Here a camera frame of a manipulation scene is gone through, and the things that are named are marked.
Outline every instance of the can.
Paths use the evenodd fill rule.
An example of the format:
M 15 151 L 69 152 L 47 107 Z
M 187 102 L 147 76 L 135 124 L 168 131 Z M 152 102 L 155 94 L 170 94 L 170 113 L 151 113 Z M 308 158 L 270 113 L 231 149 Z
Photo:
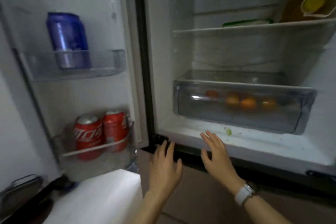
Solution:
M 128 145 L 128 122 L 127 116 L 124 112 L 107 111 L 103 118 L 104 134 L 106 143 L 114 143 L 122 141 L 122 143 L 109 147 L 107 150 L 110 152 L 123 151 Z
M 92 114 L 83 114 L 76 119 L 73 128 L 76 149 L 84 150 L 103 144 L 103 124 L 102 120 Z M 104 149 L 92 150 L 78 154 L 81 160 L 93 160 L 98 158 Z
M 59 69 L 91 68 L 85 29 L 78 15 L 48 13 L 46 24 Z

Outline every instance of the blue can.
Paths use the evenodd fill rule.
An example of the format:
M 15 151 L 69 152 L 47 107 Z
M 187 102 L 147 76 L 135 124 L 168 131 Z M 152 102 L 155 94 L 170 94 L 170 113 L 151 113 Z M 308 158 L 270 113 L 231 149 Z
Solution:
M 91 68 L 85 29 L 78 15 L 48 13 L 46 24 L 60 69 Z

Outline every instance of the person's left hand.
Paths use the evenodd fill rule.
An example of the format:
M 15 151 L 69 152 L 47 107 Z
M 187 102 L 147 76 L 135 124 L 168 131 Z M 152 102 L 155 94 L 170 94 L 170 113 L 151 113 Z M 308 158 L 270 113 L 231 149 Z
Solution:
M 173 153 L 175 143 L 170 143 L 165 155 L 167 141 L 158 146 L 150 161 L 149 191 L 167 200 L 181 180 L 182 160 L 177 161 L 176 169 L 173 167 Z

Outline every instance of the wristwatch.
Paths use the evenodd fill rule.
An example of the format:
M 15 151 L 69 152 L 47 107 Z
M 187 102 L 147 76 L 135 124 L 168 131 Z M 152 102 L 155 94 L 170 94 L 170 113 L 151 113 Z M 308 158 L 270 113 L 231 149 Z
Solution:
M 242 206 L 247 199 L 257 194 L 257 188 L 254 184 L 247 182 L 237 193 L 234 200 L 239 206 Z

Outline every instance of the red can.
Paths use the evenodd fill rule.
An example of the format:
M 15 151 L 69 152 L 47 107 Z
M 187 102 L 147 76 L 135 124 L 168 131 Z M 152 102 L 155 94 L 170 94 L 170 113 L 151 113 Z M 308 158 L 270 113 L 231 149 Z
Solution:
M 111 146 L 109 151 L 123 151 L 128 145 L 128 122 L 126 114 L 122 111 L 107 111 L 104 118 L 104 134 L 106 143 L 114 143 L 122 141 L 122 143 Z
M 73 128 L 76 149 L 84 150 L 103 144 L 103 124 L 100 119 L 92 114 L 83 114 L 76 119 L 76 124 Z M 103 149 L 92 150 L 78 154 L 81 160 L 92 160 L 99 157 Z

